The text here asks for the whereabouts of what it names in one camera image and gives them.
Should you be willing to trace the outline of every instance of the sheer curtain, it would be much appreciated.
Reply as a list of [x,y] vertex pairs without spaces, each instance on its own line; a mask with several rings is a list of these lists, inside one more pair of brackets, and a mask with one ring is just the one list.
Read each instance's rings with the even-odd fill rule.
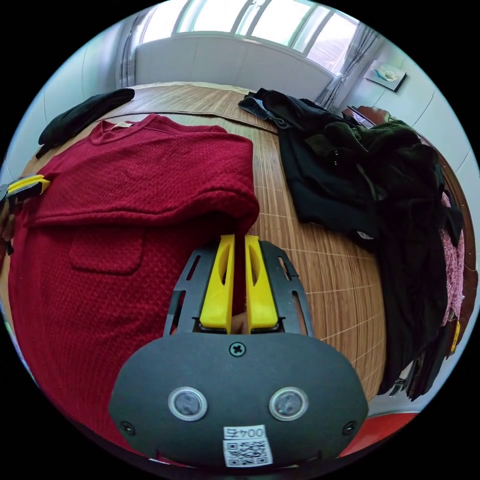
[[154,7],[146,8],[125,19],[123,26],[123,43],[120,44],[118,88],[124,89],[135,85],[135,51],[142,40],[145,26],[155,11]]
[[320,93],[315,99],[315,103],[326,110],[333,110],[335,100],[342,90],[345,80],[356,69],[365,56],[375,50],[380,41],[381,36],[377,31],[366,26],[364,23],[359,23],[345,56],[342,72]]

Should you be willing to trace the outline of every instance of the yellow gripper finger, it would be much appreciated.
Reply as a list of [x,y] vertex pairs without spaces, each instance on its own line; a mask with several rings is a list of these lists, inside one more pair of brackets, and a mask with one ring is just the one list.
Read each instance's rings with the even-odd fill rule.
[[200,314],[202,327],[225,329],[227,334],[232,331],[234,254],[235,236],[222,236]]
[[272,329],[279,318],[257,236],[245,236],[245,265],[248,333],[252,329]]
[[14,181],[8,186],[8,193],[11,194],[15,190],[22,189],[24,187],[27,187],[28,185],[35,185],[35,184],[41,184],[41,191],[40,193],[42,194],[47,187],[50,185],[50,182],[48,180],[44,179],[43,175],[31,175],[27,176],[25,178],[21,178],[20,180]]

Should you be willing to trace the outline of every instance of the wooden table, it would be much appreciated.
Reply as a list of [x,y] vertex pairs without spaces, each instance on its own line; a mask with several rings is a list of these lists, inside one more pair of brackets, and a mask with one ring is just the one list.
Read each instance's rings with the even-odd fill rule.
[[[248,92],[214,84],[153,84],[135,87],[135,98],[111,111],[113,123],[139,121],[159,113],[184,125],[220,125],[254,145],[253,175],[260,214],[252,235],[285,250],[305,288],[315,336],[343,353],[362,382],[365,395],[376,395],[385,367],[385,313],[376,260],[343,235],[297,221],[282,170],[276,128],[238,108]],[[87,136],[96,123],[40,160],[23,175],[36,173],[58,153]],[[0,298],[12,325],[6,257],[0,274]]]

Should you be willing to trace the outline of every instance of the red sweater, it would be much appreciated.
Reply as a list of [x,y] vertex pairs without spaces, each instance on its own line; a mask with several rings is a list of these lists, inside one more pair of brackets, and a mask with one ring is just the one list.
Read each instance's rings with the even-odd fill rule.
[[[130,450],[108,414],[117,374],[162,335],[192,251],[258,216],[252,157],[219,126],[102,121],[40,171],[52,183],[16,219],[8,290],[25,361],[54,404],[114,444]],[[244,301],[239,289],[234,311]]]

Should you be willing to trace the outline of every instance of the black clothing pile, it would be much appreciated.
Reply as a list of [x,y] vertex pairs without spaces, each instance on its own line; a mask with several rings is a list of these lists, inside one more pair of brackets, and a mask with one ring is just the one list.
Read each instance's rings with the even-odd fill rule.
[[134,96],[135,90],[132,88],[121,88],[109,93],[100,93],[57,115],[40,134],[38,144],[42,147],[35,157],[40,159],[51,149],[68,142],[91,123],[117,107],[126,104]]
[[[261,103],[261,111],[252,100]],[[379,394],[434,342],[447,309],[440,237],[458,244],[463,217],[442,205],[437,152],[400,120],[367,129],[307,99],[261,88],[239,107],[281,119],[280,157],[297,218],[348,236],[380,269],[387,358]]]

